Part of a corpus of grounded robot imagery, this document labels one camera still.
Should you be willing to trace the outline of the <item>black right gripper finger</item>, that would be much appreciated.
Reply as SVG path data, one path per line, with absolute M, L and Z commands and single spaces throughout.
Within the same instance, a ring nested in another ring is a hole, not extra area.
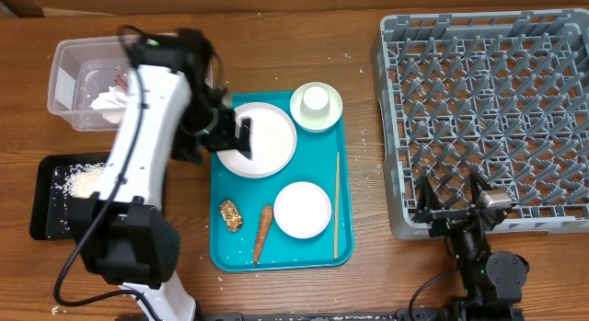
M 444 208 L 427 176 L 421 176 L 416 187 L 419 191 L 416 212 L 440 211 Z
M 492 186 L 477 171 L 471 171 L 468 174 L 468 181 L 472 196 L 472 203 L 478 208 L 483 208 L 485 206 L 485 201 L 483 200 L 484 197 L 482 196 L 482 193 L 484 191 L 492 190 Z

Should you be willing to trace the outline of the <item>large white plate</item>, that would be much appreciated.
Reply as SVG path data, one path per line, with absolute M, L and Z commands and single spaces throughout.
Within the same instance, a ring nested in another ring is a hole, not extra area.
M 295 153 L 297 135 L 290 117 L 278 107 L 253 102 L 235 108 L 238 120 L 251 119 L 248 159 L 237 150 L 217 153 L 221 163 L 244 178 L 265 178 L 283 169 Z

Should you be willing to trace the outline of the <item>brown walnut food scrap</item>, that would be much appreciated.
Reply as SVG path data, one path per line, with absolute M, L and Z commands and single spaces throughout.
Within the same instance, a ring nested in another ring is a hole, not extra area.
M 238 232 L 243 225 L 243 217 L 235 203 L 225 200 L 220 204 L 219 211 L 229 232 Z

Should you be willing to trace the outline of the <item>orange carrot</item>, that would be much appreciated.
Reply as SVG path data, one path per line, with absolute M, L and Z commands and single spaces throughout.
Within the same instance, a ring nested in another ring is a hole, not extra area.
M 256 266 L 260 261 L 260 255 L 264 247 L 266 237 L 270 231 L 273 221 L 273 209 L 271 205 L 265 205 L 260 215 L 259 228 L 253 249 L 253 265 Z

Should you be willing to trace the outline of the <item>red snack wrapper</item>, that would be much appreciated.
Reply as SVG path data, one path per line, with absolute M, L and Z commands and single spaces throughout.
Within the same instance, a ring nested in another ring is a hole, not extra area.
M 117 73 L 116 78 L 114 79 L 115 84 L 125 93 L 129 92 L 129 82 L 127 74 L 125 73 L 124 69 L 117 64 L 115 66 L 115 71 Z

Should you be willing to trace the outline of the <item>white napkin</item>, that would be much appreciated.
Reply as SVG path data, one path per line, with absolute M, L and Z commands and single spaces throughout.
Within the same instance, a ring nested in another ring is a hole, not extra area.
M 90 107 L 102 110 L 102 117 L 110 123 L 119 124 L 123 119 L 128 97 L 120 86 L 110 86 L 107 92 L 100 93 Z

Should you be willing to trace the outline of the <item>pile of rice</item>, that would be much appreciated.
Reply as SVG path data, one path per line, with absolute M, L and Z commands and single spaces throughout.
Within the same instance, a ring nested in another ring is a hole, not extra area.
M 98 184 L 104 163 L 58 166 L 53 171 L 52 189 L 65 197 L 88 198 Z

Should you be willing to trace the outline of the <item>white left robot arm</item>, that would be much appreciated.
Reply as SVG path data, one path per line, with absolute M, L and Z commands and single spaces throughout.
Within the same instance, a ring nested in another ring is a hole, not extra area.
M 163 213 L 167 163 L 199 164 L 202 153 L 251 153 L 250 119 L 238 119 L 227 89 L 210 86 L 218 60 L 197 29 L 139 31 L 122 49 L 130 63 L 128 101 L 98 182 L 75 198 L 75 249 L 90 273 L 130 295 L 150 320 L 197 320 L 200 307 L 176 268 L 179 233 Z

